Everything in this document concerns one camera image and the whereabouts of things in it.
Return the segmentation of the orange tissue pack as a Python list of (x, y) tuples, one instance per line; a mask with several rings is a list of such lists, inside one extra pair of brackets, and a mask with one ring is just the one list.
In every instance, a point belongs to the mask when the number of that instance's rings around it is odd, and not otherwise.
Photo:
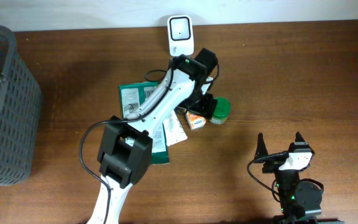
[(202, 128), (206, 124), (206, 118), (190, 112), (186, 112), (185, 118), (191, 130)]

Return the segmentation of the green lid jar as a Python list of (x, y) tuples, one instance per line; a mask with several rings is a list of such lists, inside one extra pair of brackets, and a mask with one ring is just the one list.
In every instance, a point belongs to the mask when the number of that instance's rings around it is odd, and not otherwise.
[(223, 124), (226, 122), (229, 113), (231, 111), (230, 102), (223, 97), (217, 97), (217, 105), (215, 111), (210, 119), (210, 122), (213, 124)]

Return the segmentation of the white cream tube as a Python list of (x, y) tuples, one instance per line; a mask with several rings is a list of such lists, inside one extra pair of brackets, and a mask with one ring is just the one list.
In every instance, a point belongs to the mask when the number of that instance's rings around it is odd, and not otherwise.
[(165, 131), (167, 146), (172, 146), (188, 139), (188, 136), (186, 135), (174, 111), (172, 111), (163, 121), (163, 128)]

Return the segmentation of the green wipes packet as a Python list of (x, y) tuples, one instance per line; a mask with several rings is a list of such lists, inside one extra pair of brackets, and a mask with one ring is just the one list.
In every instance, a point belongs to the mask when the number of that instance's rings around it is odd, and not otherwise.
[[(123, 117), (136, 110), (156, 89), (156, 82), (142, 82), (128, 85), (120, 85), (120, 99)], [(166, 136), (161, 124), (154, 129), (152, 145), (152, 165), (169, 163), (168, 147)]]

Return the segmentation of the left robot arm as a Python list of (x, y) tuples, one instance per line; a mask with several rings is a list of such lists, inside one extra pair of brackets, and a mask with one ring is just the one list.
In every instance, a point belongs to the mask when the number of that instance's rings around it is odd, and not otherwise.
[(84, 168), (101, 183), (89, 223), (118, 223), (127, 194), (152, 162), (154, 132), (175, 109), (212, 118), (217, 101), (208, 92), (213, 85), (208, 77), (218, 69), (216, 54), (206, 48), (195, 58), (173, 57), (160, 84), (137, 109), (123, 119), (112, 116), (86, 130), (82, 144), (93, 129), (104, 126), (97, 155), (99, 172)]

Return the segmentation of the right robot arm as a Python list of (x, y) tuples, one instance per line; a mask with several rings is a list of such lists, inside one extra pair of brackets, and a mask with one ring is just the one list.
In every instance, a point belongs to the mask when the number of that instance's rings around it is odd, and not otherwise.
[(273, 223), (317, 223), (321, 214), (324, 185), (313, 179), (301, 179), (300, 172), (310, 166), (314, 150), (300, 133), (288, 150), (269, 154), (262, 133), (258, 134), (254, 160), (250, 164), (262, 164), (264, 174), (273, 174), (275, 179), (269, 187), (273, 198), (279, 202), (281, 215), (273, 217)]

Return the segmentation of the white barcode scanner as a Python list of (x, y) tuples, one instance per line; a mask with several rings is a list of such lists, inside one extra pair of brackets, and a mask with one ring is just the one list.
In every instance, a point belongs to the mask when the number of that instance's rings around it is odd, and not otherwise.
[(167, 19), (168, 45), (172, 57), (192, 55), (195, 49), (193, 23), (190, 16), (177, 15)]

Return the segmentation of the grey plastic basket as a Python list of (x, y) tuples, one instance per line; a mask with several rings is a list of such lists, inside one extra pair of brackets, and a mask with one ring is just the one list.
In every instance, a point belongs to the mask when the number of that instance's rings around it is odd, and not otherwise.
[(42, 100), (13, 31), (0, 26), (0, 186), (30, 176)]

